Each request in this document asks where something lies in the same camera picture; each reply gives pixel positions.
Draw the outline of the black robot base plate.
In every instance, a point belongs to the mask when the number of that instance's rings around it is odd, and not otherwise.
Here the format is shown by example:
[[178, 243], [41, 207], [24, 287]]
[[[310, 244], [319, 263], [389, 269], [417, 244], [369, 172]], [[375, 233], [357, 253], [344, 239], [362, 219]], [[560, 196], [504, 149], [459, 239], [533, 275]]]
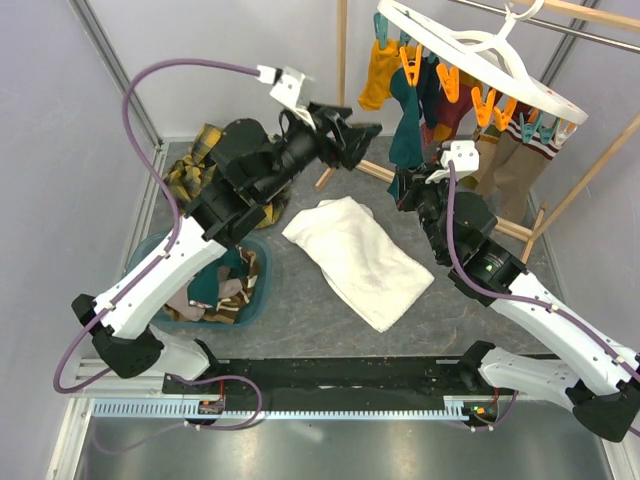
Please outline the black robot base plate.
[[506, 398], [511, 391], [489, 386], [465, 373], [456, 358], [434, 356], [313, 357], [221, 360], [216, 376], [242, 376], [263, 395], [277, 390], [313, 391], [322, 387], [371, 387], [452, 396]]

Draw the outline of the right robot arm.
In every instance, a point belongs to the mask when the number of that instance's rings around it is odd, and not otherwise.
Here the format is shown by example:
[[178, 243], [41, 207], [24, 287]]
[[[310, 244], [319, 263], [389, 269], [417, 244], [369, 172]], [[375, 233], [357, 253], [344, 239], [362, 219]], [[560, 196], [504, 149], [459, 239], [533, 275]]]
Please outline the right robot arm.
[[459, 191], [433, 166], [398, 168], [390, 192], [400, 211], [417, 214], [437, 264], [466, 297], [512, 320], [556, 361], [510, 353], [477, 341], [459, 362], [458, 381], [477, 394], [491, 386], [570, 411], [610, 442], [637, 435], [639, 355], [591, 326], [560, 301], [522, 261], [491, 237], [497, 224], [484, 200]]

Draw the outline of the brown striped sock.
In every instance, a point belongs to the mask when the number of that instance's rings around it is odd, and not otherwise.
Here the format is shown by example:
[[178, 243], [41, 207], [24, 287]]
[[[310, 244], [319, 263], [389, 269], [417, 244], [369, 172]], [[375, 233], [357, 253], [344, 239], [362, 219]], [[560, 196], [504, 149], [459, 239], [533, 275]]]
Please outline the brown striped sock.
[[244, 270], [244, 274], [240, 277], [242, 285], [246, 292], [253, 291], [262, 270], [258, 255], [255, 251], [244, 247], [239, 247], [238, 252]]
[[219, 302], [217, 308], [215, 309], [205, 309], [205, 313], [203, 317], [198, 321], [186, 321], [180, 319], [178, 314], [174, 312], [171, 308], [163, 305], [163, 311], [169, 316], [169, 318], [173, 321], [177, 322], [210, 322], [210, 323], [222, 323], [222, 324], [234, 324], [237, 322], [237, 317], [240, 313], [245, 310], [249, 306], [249, 303], [244, 301], [235, 301], [232, 299], [224, 299], [222, 302]]

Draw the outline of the grey sock red stripes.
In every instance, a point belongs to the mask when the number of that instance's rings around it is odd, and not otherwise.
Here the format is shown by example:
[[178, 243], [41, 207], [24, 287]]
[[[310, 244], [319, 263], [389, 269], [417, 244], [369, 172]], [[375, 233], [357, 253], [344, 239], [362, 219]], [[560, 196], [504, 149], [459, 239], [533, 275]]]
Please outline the grey sock red stripes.
[[189, 303], [187, 288], [183, 287], [179, 289], [165, 304], [166, 307], [171, 308], [178, 314], [180, 319], [186, 321], [198, 321], [200, 320], [205, 310], [203, 308], [192, 306]]
[[240, 279], [226, 279], [219, 282], [218, 300], [223, 301], [237, 295], [243, 290], [243, 284]]

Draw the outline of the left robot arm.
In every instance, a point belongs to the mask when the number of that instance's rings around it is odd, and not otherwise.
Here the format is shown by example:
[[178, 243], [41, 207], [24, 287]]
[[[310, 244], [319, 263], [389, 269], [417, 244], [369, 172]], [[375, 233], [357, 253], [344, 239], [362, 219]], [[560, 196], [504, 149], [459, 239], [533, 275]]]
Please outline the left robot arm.
[[178, 225], [109, 290], [73, 301], [99, 357], [118, 377], [159, 370], [184, 378], [198, 393], [216, 388], [220, 371], [203, 343], [168, 334], [152, 318], [188, 280], [236, 247], [311, 162], [352, 170], [382, 130], [378, 123], [350, 123], [349, 107], [311, 104], [309, 114], [305, 123], [281, 111], [288, 127], [275, 138], [251, 118], [227, 125], [210, 153], [213, 178]]

